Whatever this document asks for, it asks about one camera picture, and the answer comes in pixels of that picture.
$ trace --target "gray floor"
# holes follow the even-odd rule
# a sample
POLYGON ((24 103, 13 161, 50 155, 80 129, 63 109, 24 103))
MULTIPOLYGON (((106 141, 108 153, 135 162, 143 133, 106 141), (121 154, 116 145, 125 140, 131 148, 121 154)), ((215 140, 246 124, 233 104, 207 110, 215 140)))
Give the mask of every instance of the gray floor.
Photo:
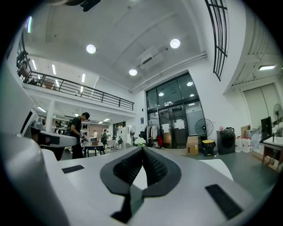
MULTIPOLYGON (((180 150, 165 149, 169 152, 178 152, 180 150)), ((197 160, 213 159, 213 156, 184 155, 185 158, 197 160)), ((268 166, 262 165, 261 161, 254 158, 250 153, 230 153, 220 155, 220 159, 228 167, 236 183, 241 185, 256 200, 268 193, 277 182, 278 173, 268 166)))

